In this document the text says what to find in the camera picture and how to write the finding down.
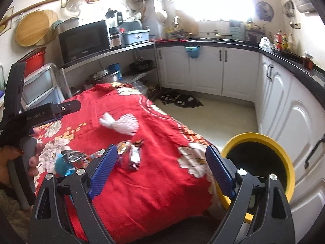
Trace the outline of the left hand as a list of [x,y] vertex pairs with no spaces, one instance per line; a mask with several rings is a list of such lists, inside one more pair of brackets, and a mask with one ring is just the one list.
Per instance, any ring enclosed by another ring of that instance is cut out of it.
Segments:
[[[29,159],[29,171],[28,175],[31,177],[35,177],[39,174],[37,166],[39,165],[39,155],[44,150],[45,145],[43,143],[37,143],[35,147],[35,155]],[[1,183],[5,184],[8,187],[11,186],[11,179],[9,177],[7,164],[9,160],[14,160],[19,156],[22,156],[24,152],[16,147],[12,146],[4,146],[1,148],[1,156],[0,156],[0,169],[1,169]]]

